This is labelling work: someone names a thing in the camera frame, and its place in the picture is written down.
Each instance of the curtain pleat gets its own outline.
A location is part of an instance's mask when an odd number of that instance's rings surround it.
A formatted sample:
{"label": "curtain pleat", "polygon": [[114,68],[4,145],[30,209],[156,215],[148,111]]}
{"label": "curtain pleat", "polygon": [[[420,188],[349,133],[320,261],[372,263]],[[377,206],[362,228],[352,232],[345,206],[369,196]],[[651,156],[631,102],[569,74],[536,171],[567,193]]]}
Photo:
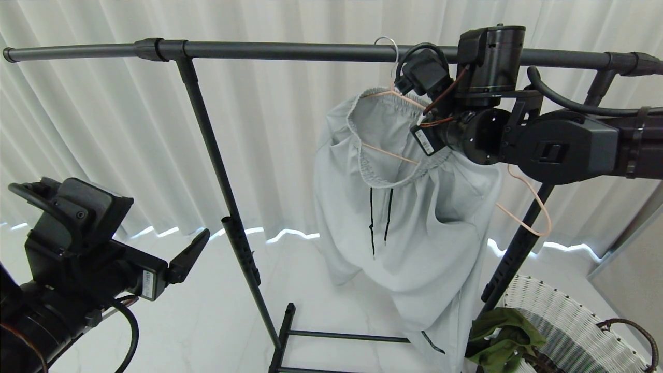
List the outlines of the curtain pleat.
{"label": "curtain pleat", "polygon": [[[12,47],[134,42],[147,37],[256,42],[457,44],[466,30],[527,28],[526,47],[663,56],[659,0],[3,1],[0,44]],[[393,64],[195,60],[200,86],[246,227],[316,231],[312,172],[326,112],[388,85]],[[592,71],[541,68],[547,84],[584,100]],[[11,182],[78,177],[135,199],[123,229],[216,231],[227,214],[173,62],[138,58],[0,63],[0,220],[38,211]],[[528,84],[524,68],[518,86]],[[617,77],[602,106],[660,105],[660,77]],[[504,100],[509,110],[512,101]],[[559,107],[545,101],[543,111]],[[545,240],[585,243],[601,255],[659,181],[599,177],[558,186]],[[523,216],[532,198],[506,178],[500,202]],[[539,218],[535,228],[544,230]],[[496,210],[490,236],[505,248],[518,227]]]}

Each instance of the white floor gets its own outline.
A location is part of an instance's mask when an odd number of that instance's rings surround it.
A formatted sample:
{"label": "white floor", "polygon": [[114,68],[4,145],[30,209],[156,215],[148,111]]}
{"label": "white floor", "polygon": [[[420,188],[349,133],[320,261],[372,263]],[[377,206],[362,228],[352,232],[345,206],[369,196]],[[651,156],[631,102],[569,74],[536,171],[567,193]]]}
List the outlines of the white floor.
{"label": "white floor", "polygon": [[[23,242],[28,228],[0,228],[0,257],[16,282],[31,279]],[[157,238],[151,232],[128,244],[170,261],[190,238],[179,233]],[[288,302],[293,329],[398,336],[398,317],[384,293],[360,275],[343,287],[331,285],[315,240],[284,235],[265,244],[249,235],[263,284],[261,291],[278,331]],[[484,264],[485,284],[499,262],[491,248]],[[583,250],[544,248],[528,258],[522,274],[532,275],[571,295],[600,317],[615,312],[585,276],[595,262]],[[477,298],[477,309],[480,301]],[[141,333],[127,372],[266,372],[273,348],[225,236],[212,240],[188,279],[167,288],[156,302],[131,307]],[[615,327],[638,353],[646,349],[624,328]],[[119,314],[89,332],[52,372],[112,372],[129,345],[129,327]],[[349,372],[433,372],[409,344],[292,336],[284,366]]]}

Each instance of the barcode label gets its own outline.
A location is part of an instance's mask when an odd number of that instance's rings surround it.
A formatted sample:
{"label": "barcode label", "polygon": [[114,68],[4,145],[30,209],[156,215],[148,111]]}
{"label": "barcode label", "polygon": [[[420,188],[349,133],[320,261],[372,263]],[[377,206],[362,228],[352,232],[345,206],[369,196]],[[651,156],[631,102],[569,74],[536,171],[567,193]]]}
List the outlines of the barcode label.
{"label": "barcode label", "polygon": [[424,135],[424,132],[421,129],[418,129],[416,132],[414,132],[414,135],[416,136],[417,140],[419,140],[421,146],[423,146],[426,155],[431,155],[433,153],[433,145],[428,142],[428,138],[426,135]]}
{"label": "barcode label", "polygon": [[154,274],[150,271],[143,271],[143,297],[154,298]]}

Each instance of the laundry basket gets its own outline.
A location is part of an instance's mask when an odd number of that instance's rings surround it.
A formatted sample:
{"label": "laundry basket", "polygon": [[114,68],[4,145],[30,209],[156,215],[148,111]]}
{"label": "laundry basket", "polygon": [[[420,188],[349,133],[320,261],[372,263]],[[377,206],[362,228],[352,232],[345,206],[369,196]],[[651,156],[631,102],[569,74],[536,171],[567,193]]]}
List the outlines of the laundry basket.
{"label": "laundry basket", "polygon": [[[517,309],[547,343],[539,349],[548,368],[533,368],[524,360],[518,373],[638,373],[655,372],[658,347],[642,327],[624,319],[601,320],[587,307],[543,281],[517,275],[502,299],[504,307]],[[649,340],[652,361],[636,353],[619,335],[610,330],[614,323],[627,323]]]}

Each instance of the drawstring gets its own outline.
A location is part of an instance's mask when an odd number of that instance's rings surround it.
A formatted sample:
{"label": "drawstring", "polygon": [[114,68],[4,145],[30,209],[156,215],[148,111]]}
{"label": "drawstring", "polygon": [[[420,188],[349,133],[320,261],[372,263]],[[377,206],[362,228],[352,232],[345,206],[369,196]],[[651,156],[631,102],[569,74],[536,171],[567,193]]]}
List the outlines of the drawstring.
{"label": "drawstring", "polygon": [[[387,207],[387,226],[385,227],[385,244],[387,243],[387,233],[389,232],[389,222],[391,221],[391,201],[394,198],[394,189],[389,191],[389,205]],[[373,259],[375,259],[375,234],[373,232],[373,188],[371,188],[371,246],[373,247]]]}
{"label": "drawstring", "polygon": [[389,207],[387,208],[387,226],[385,227],[385,244],[387,243],[387,232],[389,231],[389,220],[391,220],[391,198],[394,196],[394,189],[389,191]]}
{"label": "drawstring", "polygon": [[371,225],[369,225],[371,230],[371,245],[373,247],[373,259],[375,259],[375,239],[373,237],[373,188],[371,188]]}

